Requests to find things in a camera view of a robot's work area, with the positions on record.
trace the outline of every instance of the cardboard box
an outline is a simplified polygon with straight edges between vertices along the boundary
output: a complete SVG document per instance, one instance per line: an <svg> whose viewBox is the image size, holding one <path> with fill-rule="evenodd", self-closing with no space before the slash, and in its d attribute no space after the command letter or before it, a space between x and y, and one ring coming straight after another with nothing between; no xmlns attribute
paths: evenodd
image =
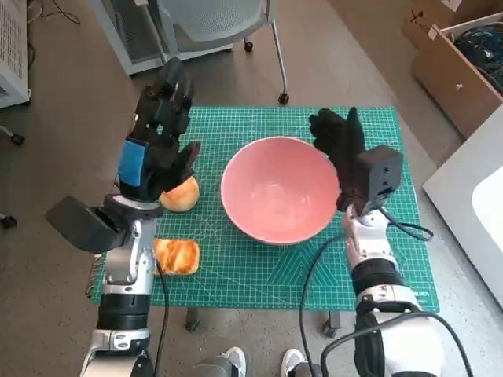
<svg viewBox="0 0 503 377"><path fill-rule="evenodd" d="M502 21L503 13L497 13L442 30L434 25L428 32L429 43L413 62L413 75L466 137L503 105L503 96L456 48L452 38L475 26Z"/></svg>
<svg viewBox="0 0 503 377"><path fill-rule="evenodd" d="M412 0L403 34L418 48L429 43L431 26L439 29L503 11L502 0Z"/></svg>

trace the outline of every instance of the concrete floor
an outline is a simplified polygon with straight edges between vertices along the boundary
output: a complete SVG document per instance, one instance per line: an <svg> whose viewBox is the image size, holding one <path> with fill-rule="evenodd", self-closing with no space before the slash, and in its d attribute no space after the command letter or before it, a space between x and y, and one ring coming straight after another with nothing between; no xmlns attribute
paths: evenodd
<svg viewBox="0 0 503 377"><path fill-rule="evenodd" d="M32 43L32 105L0 115L24 134L18 149L0 141L0 209L15 214L17 229L0 235L0 375L77 375L96 320L84 296L92 256L72 250L43 214L71 194L98 203L111 188L120 145L130 126L139 88L123 73L85 0L59 0L82 26L62 16L37 20ZM409 75L415 53L399 30L406 2L396 0L280 0L279 27L291 88L290 105L394 106L417 187L423 225L435 231L428 245L441 314L456 328L476 375L501 375L503 314L421 190L424 181L461 143L457 132ZM253 36L251 56L232 54L189 62L196 104L277 103L281 77L270 30ZM204 328L182 328L173 309L163 358L165 375L190 375L201 357L242 346L249 375L279 375L281 355L301 347L293 311L208 310ZM152 310L156 344L162 311ZM307 315L311 353L327 339L318 334L322 313ZM343 315L343 331L354 323ZM446 347L447 376L464 375L453 342ZM356 375L353 346L330 358L332 375Z"/></svg>

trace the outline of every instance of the table leg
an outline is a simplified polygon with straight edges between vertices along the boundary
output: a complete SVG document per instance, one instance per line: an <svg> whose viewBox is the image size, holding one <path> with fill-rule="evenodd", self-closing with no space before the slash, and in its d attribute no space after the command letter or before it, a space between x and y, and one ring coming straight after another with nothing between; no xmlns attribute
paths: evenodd
<svg viewBox="0 0 503 377"><path fill-rule="evenodd" d="M335 338L340 329L340 312L329 312L329 318L323 324L321 332L329 338Z"/></svg>
<svg viewBox="0 0 503 377"><path fill-rule="evenodd" d="M189 332L194 332L200 325L201 319L199 318L198 308L187 308L185 315L185 329Z"/></svg>

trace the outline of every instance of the chair wheel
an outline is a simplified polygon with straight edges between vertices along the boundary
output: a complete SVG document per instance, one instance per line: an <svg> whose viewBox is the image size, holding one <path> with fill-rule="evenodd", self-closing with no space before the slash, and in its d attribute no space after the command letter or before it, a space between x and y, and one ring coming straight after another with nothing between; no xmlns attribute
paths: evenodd
<svg viewBox="0 0 503 377"><path fill-rule="evenodd" d="M201 323L200 320L196 320L194 322L185 322L185 329L188 332L194 332L195 330L197 330L197 328L199 327L200 323Z"/></svg>
<svg viewBox="0 0 503 377"><path fill-rule="evenodd" d="M24 136L21 136L19 134L14 134L13 136L10 137L11 142L13 142L15 145L20 147L24 143Z"/></svg>
<svg viewBox="0 0 503 377"><path fill-rule="evenodd" d="M253 43L252 42L246 42L244 44L244 51L246 51L247 53L250 53L251 51L253 51Z"/></svg>
<svg viewBox="0 0 503 377"><path fill-rule="evenodd" d="M321 328L321 332L325 334L325 336L329 338L335 338L337 334L337 328L331 328L330 327L330 320L327 320L324 324L323 327Z"/></svg>
<svg viewBox="0 0 503 377"><path fill-rule="evenodd" d="M2 223L3 229L10 229L17 225L17 220L12 216L5 216L0 222Z"/></svg>
<svg viewBox="0 0 503 377"><path fill-rule="evenodd" d="M282 93L282 94L280 94L280 96L277 100L280 104L287 104L289 99L290 99L290 96L287 95L287 93Z"/></svg>

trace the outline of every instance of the grid lines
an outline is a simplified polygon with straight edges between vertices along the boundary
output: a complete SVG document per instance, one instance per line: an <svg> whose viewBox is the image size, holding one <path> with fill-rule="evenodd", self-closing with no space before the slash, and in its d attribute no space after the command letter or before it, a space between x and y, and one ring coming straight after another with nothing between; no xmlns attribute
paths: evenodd
<svg viewBox="0 0 503 377"><path fill-rule="evenodd" d="M349 108L333 108L343 117ZM195 107L183 141L201 140L194 170L200 199L189 213L166 213L159 221L159 238L194 239L200 244L200 268L192 276L170 276L170 305L193 307L297 309L303 283L316 250L341 234L341 213L320 234L290 247L267 246L251 240L228 220L220 201L220 180L230 158L243 146L263 137L292 136L312 142L309 115L318 108ZM359 108L365 144L386 144L403 151L402 136L393 108ZM417 199L405 161L402 184L387 201L387 210L403 222L419 224ZM388 239L402 275L425 310L439 310L428 254L424 243L396 228ZM306 308L353 310L354 293L347 270L345 241L325 251L313 276ZM103 265L91 296L99 302ZM152 304L163 305L156 277Z"/></svg>

